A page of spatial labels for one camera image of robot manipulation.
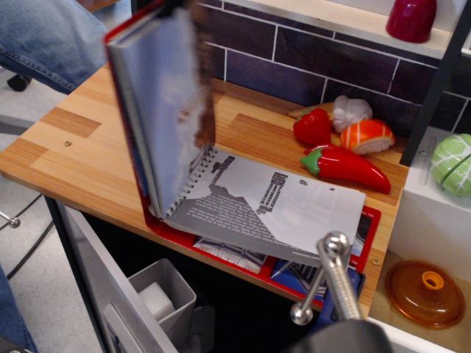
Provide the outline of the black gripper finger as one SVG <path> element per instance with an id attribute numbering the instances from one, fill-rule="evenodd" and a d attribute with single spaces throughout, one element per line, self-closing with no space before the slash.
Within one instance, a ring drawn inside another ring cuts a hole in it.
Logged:
<path id="1" fill-rule="evenodd" d="M 157 17 L 168 18 L 176 10 L 185 9 L 187 2 L 187 0 L 166 0 L 158 7 Z"/>

